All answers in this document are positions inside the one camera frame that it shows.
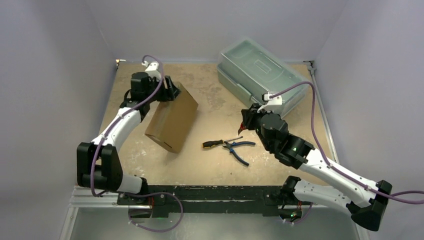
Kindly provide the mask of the red utility knife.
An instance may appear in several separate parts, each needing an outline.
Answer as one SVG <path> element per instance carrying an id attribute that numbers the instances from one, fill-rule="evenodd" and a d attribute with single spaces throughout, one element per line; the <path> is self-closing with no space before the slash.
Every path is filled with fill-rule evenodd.
<path id="1" fill-rule="evenodd" d="M 237 130 L 237 135 L 239 136 L 241 134 L 241 132 L 243 132 L 245 129 L 246 129 L 246 126 L 242 122 L 239 126 L 239 129 Z"/>

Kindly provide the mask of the brown cardboard express box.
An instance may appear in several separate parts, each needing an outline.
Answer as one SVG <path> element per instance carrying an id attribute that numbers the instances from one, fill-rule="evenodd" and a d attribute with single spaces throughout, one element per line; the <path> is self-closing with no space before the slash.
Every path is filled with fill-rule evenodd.
<path id="1" fill-rule="evenodd" d="M 144 134 L 168 152 L 178 154 L 194 125 L 199 104 L 181 82 L 173 101 L 160 102 Z"/>

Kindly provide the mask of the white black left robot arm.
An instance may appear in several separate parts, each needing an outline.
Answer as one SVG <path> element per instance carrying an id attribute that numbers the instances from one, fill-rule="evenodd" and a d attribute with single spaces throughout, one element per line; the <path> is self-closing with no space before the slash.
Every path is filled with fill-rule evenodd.
<path id="1" fill-rule="evenodd" d="M 130 133 L 145 119 L 152 102 L 172 102 L 181 90 L 170 76 L 162 79 L 147 71 L 132 74 L 130 89 L 106 129 L 76 149 L 77 184 L 89 188 L 94 197 L 107 192 L 126 193 L 138 205 L 149 199 L 145 178 L 124 173 L 119 151 Z"/>

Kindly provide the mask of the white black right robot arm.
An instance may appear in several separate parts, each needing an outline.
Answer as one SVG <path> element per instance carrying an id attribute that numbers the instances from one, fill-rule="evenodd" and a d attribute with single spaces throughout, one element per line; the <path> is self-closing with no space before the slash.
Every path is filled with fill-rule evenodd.
<path id="1" fill-rule="evenodd" d="M 254 103 L 241 110 L 239 132 L 255 131 L 264 148 L 285 166 L 314 175 L 350 199 L 347 209 L 352 220 L 370 231 L 378 231 L 391 194 L 392 185 L 363 178 L 325 155 L 306 140 L 289 133 L 288 124 Z"/>

